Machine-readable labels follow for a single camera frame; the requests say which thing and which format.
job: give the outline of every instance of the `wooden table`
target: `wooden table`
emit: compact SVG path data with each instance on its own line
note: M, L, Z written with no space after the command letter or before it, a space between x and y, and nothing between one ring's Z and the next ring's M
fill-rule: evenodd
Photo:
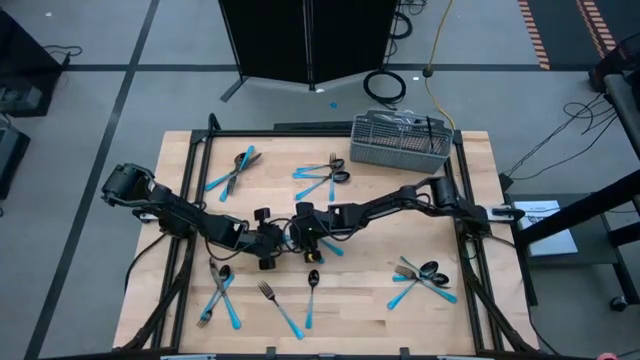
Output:
M156 167L156 180L179 193L190 132L167 132ZM503 202L489 138L485 132L463 133L468 168L476 203L497 205ZM348 138L214 138L207 179L215 179L233 168L234 157L253 144L262 159L243 172L234 195L225 203L218 201L222 186L205 194L207 211L229 214L250 220L253 211L271 208L272 218L293 215L294 195L312 184L312 180L293 180L298 166L325 163L330 151L339 158L349 158ZM200 163L201 153L196 157ZM190 194L195 194L198 165L194 168ZM454 165L455 176L459 172ZM351 163L349 184L336 185L336 203L366 202L413 184L424 174ZM315 207L326 210L328 184L305 198ZM496 236L511 240L507 225L492 225ZM138 252L158 236L155 224L143 225ZM208 269L204 240L198 239L189 288L181 340L186 353L264 353L266 347L277 347L278 354L398 354L409 347L411 354L474 354L469 315L461 270L458 265L453 222L450 218L430 218L404 211L376 221L359 231L349 241L336 243L345 251L338 257L322 248L326 263L306 264L302 255L284 254L277 258L272 271L259 271L257 258L240 254L227 263L236 278L228 293L242 320L242 329L231 327L223 304L219 304L209 324L196 327L199 315L214 291ZM146 254L131 274L125 295L114 345L122 345L133 337L158 302L165 269L169 241ZM218 256L229 252L212 247ZM485 241L496 304L511 324L532 346L536 336L528 320L524 286L515 251L492 240ZM451 279L451 292L459 302L450 304L422 286L411 291L398 307L389 311L387 302L406 283L391 281L394 265L405 255L416 264L437 260L440 272ZM315 291L313 329L304 329L311 269L321 274ZM256 284L267 281L275 290L280 304L303 328L305 338L297 340L277 311ZM492 348L488 320L478 301L486 348ZM174 310L168 312L163 344L168 344Z

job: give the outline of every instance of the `black bracket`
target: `black bracket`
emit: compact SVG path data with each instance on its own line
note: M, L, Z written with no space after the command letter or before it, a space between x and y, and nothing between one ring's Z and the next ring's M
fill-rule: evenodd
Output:
M266 360L276 360L276 347L275 346L268 346L267 347L267 354L265 355L265 359Z
M409 348L400 348L400 360L409 360L411 355L409 354Z

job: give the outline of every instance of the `paper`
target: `paper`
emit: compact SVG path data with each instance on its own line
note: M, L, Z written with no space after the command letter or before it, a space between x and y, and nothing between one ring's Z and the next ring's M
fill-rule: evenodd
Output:
M560 211L560 204L555 200L516 201L513 203L513 206L525 211L525 216L518 221L520 229L526 229L543 220L545 217L551 216ZM573 254L577 252L578 248L576 247L576 243L573 240L573 236L571 236L569 229L563 230L529 245L529 254L531 256Z

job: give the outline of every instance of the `cutlery basket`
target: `cutlery basket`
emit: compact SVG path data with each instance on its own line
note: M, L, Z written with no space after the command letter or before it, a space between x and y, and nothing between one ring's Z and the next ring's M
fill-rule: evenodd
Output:
M443 120L394 111L356 115L351 129L353 162L433 174L451 152L453 130Z

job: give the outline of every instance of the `gray floor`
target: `gray floor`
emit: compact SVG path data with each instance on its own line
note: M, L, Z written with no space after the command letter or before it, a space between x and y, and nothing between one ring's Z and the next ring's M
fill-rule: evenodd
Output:
M517 3L488 2L491 5L472 0L456 3L437 63L536 64ZM399 42L392 62L426 61L441 3L430 1L425 12L413 19L414 34ZM83 46L85 53L73 59L75 64L128 64L149 4L150 0L0 0L43 45ZM216 1L160 0L140 63L232 62ZM423 82L413 80L420 74L399 75L408 87L401 109L436 115ZM8 359L24 356L123 77L120 72L66 73L46 117L15 122L33 141L2 204L6 215L0 219L4 287L0 349ZM219 98L236 81L235 73L138 72L100 184L117 163L154 168L163 132L203 128L210 112L216 113L225 129L352 119L379 107L363 92L362 78L322 84L323 93L250 79L228 103L222 103ZM583 73L443 71L434 76L431 86L459 128L489 131L498 169L504 171L566 121L563 104L593 98L585 80ZM396 84L379 79L373 86L391 93ZM528 175L583 149L596 135L580 136L586 126L586 122L574 122L517 174ZM517 182L512 192L593 191L637 168L638 160L615 122L587 154L534 180ZM615 226L636 220L629 214L610 216ZM110 349L122 305L123 277L139 229L127 210L109 208L95 195L42 357ZM640 284L640 264L631 261L640 256L640 245L627 245L623 253ZM620 293L610 267L536 270L533 278L540 299L540 305L532 308L534 321L557 350L594 356L637 346L640 308L622 314L608 309L609 299Z

